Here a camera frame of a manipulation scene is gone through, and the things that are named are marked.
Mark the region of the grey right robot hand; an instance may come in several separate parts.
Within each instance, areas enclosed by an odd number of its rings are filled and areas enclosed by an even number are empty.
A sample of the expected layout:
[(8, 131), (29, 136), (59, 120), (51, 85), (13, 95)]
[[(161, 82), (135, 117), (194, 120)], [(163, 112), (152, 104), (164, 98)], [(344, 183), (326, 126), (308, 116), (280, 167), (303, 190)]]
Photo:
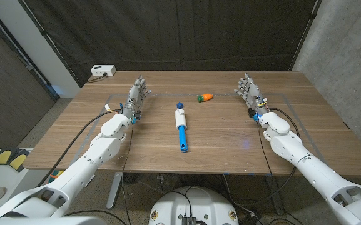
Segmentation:
[(238, 81), (238, 87), (234, 92), (239, 95), (248, 107), (248, 115), (254, 121), (259, 119), (270, 110), (267, 106), (267, 98), (263, 96), (259, 87), (255, 84), (251, 76), (246, 73)]

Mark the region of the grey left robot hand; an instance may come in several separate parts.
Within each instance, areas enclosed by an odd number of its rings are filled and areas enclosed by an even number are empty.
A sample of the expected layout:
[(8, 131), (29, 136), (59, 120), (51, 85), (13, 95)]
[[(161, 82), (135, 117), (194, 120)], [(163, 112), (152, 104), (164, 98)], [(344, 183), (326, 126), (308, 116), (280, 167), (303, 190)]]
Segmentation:
[(130, 87), (125, 105), (121, 108), (122, 115), (126, 116), (131, 124), (141, 119), (141, 107), (150, 93), (151, 90), (147, 88), (145, 78), (139, 75)]

